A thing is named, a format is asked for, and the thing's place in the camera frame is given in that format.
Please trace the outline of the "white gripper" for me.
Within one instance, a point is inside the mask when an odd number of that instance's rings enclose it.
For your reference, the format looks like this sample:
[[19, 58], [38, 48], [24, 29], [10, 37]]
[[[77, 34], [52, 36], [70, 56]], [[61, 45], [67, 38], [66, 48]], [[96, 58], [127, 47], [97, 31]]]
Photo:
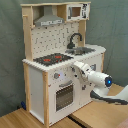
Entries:
[[83, 62], [79, 62], [79, 61], [76, 61], [73, 66], [75, 68], [77, 68], [80, 72], [81, 72], [81, 75], [84, 77], [84, 78], [87, 78], [89, 73], [91, 72], [91, 67], [88, 65], [88, 64], [85, 64]]

